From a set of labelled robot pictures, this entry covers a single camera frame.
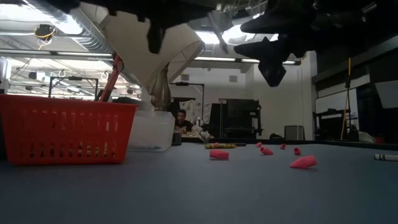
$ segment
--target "pink object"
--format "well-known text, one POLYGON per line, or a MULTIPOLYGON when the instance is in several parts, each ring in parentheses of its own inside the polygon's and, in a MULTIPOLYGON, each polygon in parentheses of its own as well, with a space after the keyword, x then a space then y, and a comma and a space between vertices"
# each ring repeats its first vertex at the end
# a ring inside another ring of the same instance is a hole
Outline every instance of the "pink object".
POLYGON ((274 153, 271 150, 269 150, 269 148, 267 148, 267 147, 261 147, 260 151, 264 155, 274 155, 274 153))
POLYGON ((223 150, 211 149, 210 157, 214 159, 228 159, 229 152, 223 150))
POLYGON ((317 160, 315 156, 304 156, 296 159, 293 163, 291 163, 290 168, 308 168, 310 166, 315 166, 317 164, 317 160))
POLYGON ((301 150, 297 147, 294 148, 294 154, 295 155, 301 155, 301 150))

